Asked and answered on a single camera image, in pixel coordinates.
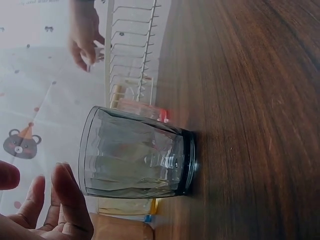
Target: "wire rack slot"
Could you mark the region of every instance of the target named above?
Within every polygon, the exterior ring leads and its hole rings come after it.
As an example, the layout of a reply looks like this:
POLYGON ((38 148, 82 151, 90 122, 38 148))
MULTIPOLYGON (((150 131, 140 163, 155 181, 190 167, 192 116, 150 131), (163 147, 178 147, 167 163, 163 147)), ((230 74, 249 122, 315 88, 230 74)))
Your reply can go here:
POLYGON ((112 44, 112 47, 105 48, 106 105, 115 105, 111 102, 115 95, 125 97, 123 92, 114 92, 115 85, 126 87, 133 100, 149 98, 151 103, 154 79, 145 71, 149 69, 150 46, 154 45, 151 42, 155 36, 152 30, 157 27, 154 19, 159 17, 155 12, 161 6, 157 0, 153 0, 150 6, 145 6, 140 0, 136 0, 135 5, 116 3, 115 0, 108 1, 105 45, 112 44))

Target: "glass base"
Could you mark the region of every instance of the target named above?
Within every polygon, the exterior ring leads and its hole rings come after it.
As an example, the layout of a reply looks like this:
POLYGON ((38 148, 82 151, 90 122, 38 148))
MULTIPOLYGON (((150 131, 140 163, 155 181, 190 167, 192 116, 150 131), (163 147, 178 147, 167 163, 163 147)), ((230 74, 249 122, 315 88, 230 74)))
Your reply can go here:
POLYGON ((184 166, 181 181, 175 191, 176 196, 188 194, 196 170, 195 134, 187 130, 182 130, 181 135, 183 136, 184 146, 184 166))

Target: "drinking glass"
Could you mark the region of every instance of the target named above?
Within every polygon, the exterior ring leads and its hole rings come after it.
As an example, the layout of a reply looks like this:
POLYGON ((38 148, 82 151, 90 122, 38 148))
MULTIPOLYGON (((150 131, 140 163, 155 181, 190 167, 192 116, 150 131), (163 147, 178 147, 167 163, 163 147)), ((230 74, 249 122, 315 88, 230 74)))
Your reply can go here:
POLYGON ((85 195, 185 195, 194 168, 192 132, 119 110, 95 106, 90 111, 79 152, 79 185, 85 195))

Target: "glass rim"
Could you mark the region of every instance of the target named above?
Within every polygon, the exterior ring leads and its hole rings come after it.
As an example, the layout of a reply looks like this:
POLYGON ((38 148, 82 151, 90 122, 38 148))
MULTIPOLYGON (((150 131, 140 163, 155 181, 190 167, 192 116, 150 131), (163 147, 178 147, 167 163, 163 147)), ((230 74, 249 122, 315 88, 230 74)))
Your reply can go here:
POLYGON ((99 106, 94 106, 91 108, 88 116, 86 117, 82 135, 81 135, 81 141, 80 141, 79 158, 78 158, 78 181, 79 181, 81 192, 86 196, 88 195, 88 192, 86 187, 85 163, 86 163, 88 138, 89 138, 92 122, 99 109, 100 109, 99 106))

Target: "finger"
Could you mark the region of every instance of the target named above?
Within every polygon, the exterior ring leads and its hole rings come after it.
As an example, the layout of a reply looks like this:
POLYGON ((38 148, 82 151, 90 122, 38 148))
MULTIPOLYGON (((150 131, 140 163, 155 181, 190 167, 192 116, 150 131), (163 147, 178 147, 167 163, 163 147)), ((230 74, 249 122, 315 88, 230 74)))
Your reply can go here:
POLYGON ((96 62, 96 50, 92 42, 81 43, 79 44, 79 48, 85 52, 91 65, 96 62))
POLYGON ((0 161, 0 190, 14 189, 20 182, 20 172, 15 166, 0 161))
POLYGON ((31 183, 26 199, 17 214, 8 216, 12 221, 27 229, 35 229, 45 201, 44 176, 37 176, 31 183))
POLYGON ((70 166, 65 165, 58 164, 51 176, 66 221, 62 232, 75 239, 89 240, 93 236, 94 228, 86 207, 85 197, 76 183, 70 166))
POLYGON ((78 45, 75 42, 70 43, 69 50, 71 52, 75 64, 77 64, 84 71, 87 71, 87 64, 81 57, 81 49, 78 47, 78 45))
POLYGON ((41 236, 30 232, 1 214, 0 223, 1 240, 44 240, 41 236))
POLYGON ((47 232, 52 231, 58 225, 59 213, 60 200, 55 189, 53 188, 53 186, 51 186, 51 205, 46 215, 44 224, 41 228, 39 228, 39 230, 47 232))
POLYGON ((105 45, 105 38, 100 33, 96 35, 95 40, 97 40, 98 43, 105 45))

